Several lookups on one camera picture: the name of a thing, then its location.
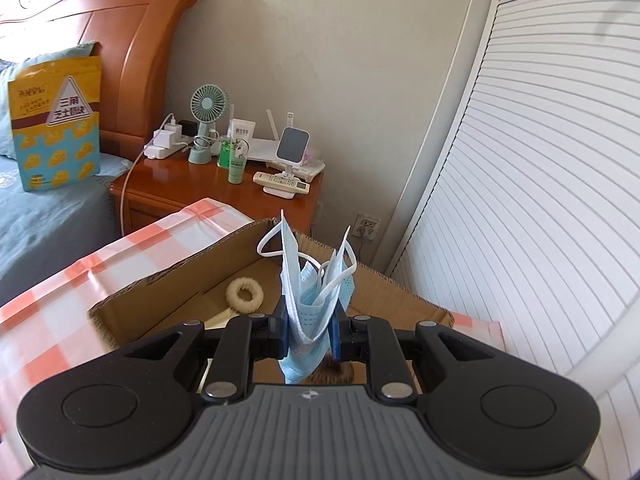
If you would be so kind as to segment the blue surgical face mask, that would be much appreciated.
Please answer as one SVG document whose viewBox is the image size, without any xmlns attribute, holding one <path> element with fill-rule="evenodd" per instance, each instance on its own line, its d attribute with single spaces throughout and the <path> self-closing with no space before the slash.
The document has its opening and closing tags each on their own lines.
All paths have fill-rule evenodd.
<svg viewBox="0 0 640 480">
<path fill-rule="evenodd" d="M 348 308 L 355 290 L 357 259 L 348 238 L 328 261 L 302 252 L 285 218 L 260 240 L 258 255 L 280 257 L 282 296 L 288 315 L 288 351 L 279 361 L 288 385 L 306 379 L 330 348 L 329 326 L 337 310 Z"/>
</svg>

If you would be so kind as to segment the brown cardboard box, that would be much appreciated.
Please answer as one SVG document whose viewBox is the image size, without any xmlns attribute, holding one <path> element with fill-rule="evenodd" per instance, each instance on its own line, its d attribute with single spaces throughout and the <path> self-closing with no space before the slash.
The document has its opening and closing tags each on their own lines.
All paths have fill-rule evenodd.
<svg viewBox="0 0 640 480">
<path fill-rule="evenodd" d="M 257 245 L 273 225 L 264 220 L 244 226 L 96 304 L 89 316 L 100 337 L 116 349 L 184 321 L 216 328 L 240 313 L 272 313 L 281 297 L 282 260 L 258 255 Z M 421 321 L 452 324 L 447 310 L 363 264 L 357 266 L 354 279 L 350 316 L 385 318 L 401 330 L 412 330 Z"/>
</svg>

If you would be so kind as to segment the white remote control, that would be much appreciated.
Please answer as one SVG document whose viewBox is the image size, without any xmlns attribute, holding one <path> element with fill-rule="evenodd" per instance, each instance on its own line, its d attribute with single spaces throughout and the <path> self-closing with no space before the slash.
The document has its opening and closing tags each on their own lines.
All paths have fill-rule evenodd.
<svg viewBox="0 0 640 480">
<path fill-rule="evenodd" d="M 273 188 L 288 193 L 308 194 L 310 190 L 310 185 L 307 182 L 286 174 L 267 174 L 258 171 L 254 174 L 253 181 L 263 188 Z"/>
</svg>

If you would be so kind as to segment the pale green tube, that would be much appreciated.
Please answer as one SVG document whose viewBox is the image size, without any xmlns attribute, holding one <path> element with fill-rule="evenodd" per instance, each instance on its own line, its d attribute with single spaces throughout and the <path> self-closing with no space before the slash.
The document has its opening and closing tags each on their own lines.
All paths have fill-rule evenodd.
<svg viewBox="0 0 640 480">
<path fill-rule="evenodd" d="M 231 143 L 228 168 L 228 181 L 231 184 L 242 183 L 249 149 L 247 140 L 236 139 Z"/>
</svg>

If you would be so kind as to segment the green bottle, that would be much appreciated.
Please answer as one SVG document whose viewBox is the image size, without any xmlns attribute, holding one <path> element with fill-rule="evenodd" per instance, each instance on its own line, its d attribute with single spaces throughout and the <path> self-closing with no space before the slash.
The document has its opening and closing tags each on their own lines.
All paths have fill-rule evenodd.
<svg viewBox="0 0 640 480">
<path fill-rule="evenodd" d="M 229 168 L 232 148 L 232 124 L 228 125 L 227 133 L 219 137 L 219 153 L 217 166 L 220 168 Z"/>
</svg>

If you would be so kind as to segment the phone stand with grey screen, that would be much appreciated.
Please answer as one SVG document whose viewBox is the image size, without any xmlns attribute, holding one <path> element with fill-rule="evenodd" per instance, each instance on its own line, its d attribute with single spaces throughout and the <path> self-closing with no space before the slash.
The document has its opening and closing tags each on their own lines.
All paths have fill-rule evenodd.
<svg viewBox="0 0 640 480">
<path fill-rule="evenodd" d="M 276 157 L 277 161 L 284 166 L 284 174 L 287 176 L 294 176 L 293 169 L 302 164 L 309 139 L 310 134 L 306 130 L 295 127 L 283 129 Z"/>
</svg>

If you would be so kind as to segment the wooden nightstand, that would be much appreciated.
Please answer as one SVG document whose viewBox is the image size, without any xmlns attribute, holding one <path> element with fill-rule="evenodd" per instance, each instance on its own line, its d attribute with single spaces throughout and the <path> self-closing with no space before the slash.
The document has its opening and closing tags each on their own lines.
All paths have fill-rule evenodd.
<svg viewBox="0 0 640 480">
<path fill-rule="evenodd" d="M 142 159 L 131 174 L 118 177 L 110 188 L 120 225 L 129 234 L 203 198 L 227 204 L 253 220 L 285 213 L 293 229 L 308 234 L 314 223 L 322 187 L 322 175 L 311 182 L 307 195 L 285 200 L 265 193 L 253 182 L 257 171 L 270 169 L 249 162 L 241 184 L 228 182 L 228 170 L 213 162 L 193 165 L 188 156 L 176 153 L 166 159 Z"/>
</svg>

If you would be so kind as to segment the white cream tube box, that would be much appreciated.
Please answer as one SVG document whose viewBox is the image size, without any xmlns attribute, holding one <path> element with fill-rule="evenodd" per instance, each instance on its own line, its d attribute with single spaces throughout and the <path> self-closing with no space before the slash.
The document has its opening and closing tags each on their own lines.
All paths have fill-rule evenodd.
<svg viewBox="0 0 640 480">
<path fill-rule="evenodd" d="M 243 140 L 250 144 L 255 131 L 256 122 L 233 118 L 229 122 L 229 136 L 232 141 Z"/>
</svg>

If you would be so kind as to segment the pink white checkered tablecloth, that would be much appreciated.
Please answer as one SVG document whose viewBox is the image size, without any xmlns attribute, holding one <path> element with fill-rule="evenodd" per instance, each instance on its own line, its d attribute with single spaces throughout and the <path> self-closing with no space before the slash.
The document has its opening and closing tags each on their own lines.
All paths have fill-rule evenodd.
<svg viewBox="0 0 640 480">
<path fill-rule="evenodd" d="M 32 466 L 15 428 L 24 394 L 107 349 L 88 311 L 139 278 L 194 255 L 252 221 L 229 205 L 204 198 L 77 260 L 1 307 L 1 479 L 20 478 Z M 350 315 L 378 315 L 402 328 L 432 318 L 506 350 L 497 322 L 446 314 L 361 262 L 354 278 Z"/>
</svg>

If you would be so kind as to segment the white power strip with chargers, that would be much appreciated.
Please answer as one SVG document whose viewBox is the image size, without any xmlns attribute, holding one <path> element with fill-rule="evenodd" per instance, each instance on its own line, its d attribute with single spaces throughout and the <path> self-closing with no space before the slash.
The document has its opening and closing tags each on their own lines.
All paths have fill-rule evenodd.
<svg viewBox="0 0 640 480">
<path fill-rule="evenodd" d="M 148 159 L 165 159 L 183 151 L 193 143 L 192 136 L 186 136 L 173 114 L 152 134 L 151 141 L 145 145 L 143 155 Z"/>
</svg>

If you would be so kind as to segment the white louvered closet doors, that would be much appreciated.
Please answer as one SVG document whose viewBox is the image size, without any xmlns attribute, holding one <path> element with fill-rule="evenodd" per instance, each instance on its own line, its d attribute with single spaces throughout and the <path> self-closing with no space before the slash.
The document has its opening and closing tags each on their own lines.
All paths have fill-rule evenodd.
<svg viewBox="0 0 640 480">
<path fill-rule="evenodd" d="M 581 384 L 588 469 L 638 474 L 639 0 L 492 0 L 388 270 Z"/>
</svg>

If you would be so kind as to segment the green desk fan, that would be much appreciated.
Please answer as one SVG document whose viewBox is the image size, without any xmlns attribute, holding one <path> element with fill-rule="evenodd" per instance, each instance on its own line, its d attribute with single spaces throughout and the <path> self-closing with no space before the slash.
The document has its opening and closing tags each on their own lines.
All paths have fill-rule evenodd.
<svg viewBox="0 0 640 480">
<path fill-rule="evenodd" d="M 198 132 L 189 154 L 191 164 L 205 165 L 212 160 L 212 147 L 219 138 L 216 123 L 227 114 L 228 108 L 228 93 L 216 84 L 203 84 L 193 92 L 190 111 L 198 122 Z"/>
</svg>

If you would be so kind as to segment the blue bed sheet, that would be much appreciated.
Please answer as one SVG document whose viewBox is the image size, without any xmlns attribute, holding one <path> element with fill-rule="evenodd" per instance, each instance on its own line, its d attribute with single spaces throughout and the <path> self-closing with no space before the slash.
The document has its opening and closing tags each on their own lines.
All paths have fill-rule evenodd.
<svg viewBox="0 0 640 480">
<path fill-rule="evenodd" d="M 40 283 L 119 237 L 110 186 L 130 161 L 103 154 L 100 171 L 59 190 L 23 190 L 11 134 L 8 82 L 32 64 L 87 56 L 86 42 L 22 62 L 1 62 L 1 302 Z"/>
</svg>

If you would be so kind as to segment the yellow blue snack bag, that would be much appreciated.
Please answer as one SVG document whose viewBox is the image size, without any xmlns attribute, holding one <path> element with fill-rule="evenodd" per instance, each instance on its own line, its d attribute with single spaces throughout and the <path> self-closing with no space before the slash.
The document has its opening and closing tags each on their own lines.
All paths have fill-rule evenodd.
<svg viewBox="0 0 640 480">
<path fill-rule="evenodd" d="M 15 160 L 26 192 L 100 171 L 102 60 L 61 58 L 25 68 L 8 85 Z"/>
</svg>

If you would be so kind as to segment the wooden bed headboard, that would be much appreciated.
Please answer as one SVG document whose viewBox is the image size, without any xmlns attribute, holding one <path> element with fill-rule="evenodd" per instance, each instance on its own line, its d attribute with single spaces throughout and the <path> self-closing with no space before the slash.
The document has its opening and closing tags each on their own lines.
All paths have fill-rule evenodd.
<svg viewBox="0 0 640 480">
<path fill-rule="evenodd" d="M 171 41 L 198 0 L 6 0 L 2 58 L 91 41 L 102 60 L 100 147 L 133 159 L 162 119 Z"/>
</svg>

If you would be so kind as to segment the wall power outlet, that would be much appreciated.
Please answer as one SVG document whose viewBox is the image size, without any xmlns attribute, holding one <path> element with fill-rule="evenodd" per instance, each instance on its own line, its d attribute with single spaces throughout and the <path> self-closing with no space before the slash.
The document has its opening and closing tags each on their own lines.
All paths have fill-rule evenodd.
<svg viewBox="0 0 640 480">
<path fill-rule="evenodd" d="M 370 216 L 370 214 L 357 214 L 352 235 L 364 240 L 375 240 L 380 225 L 381 220 L 379 218 Z"/>
</svg>

